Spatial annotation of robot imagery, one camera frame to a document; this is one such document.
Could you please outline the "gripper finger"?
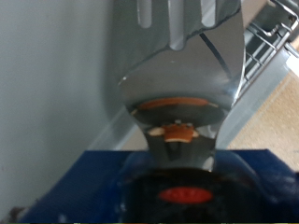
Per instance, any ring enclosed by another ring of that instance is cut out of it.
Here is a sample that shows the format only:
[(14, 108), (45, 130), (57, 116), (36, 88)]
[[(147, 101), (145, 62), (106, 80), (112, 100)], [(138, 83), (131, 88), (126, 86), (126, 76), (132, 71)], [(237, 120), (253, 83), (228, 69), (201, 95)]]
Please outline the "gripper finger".
[(9, 222), (18, 222), (23, 216), (25, 216), (28, 213), (29, 210), (30, 210), (30, 208), (28, 206), (13, 207), (8, 213), (8, 221)]

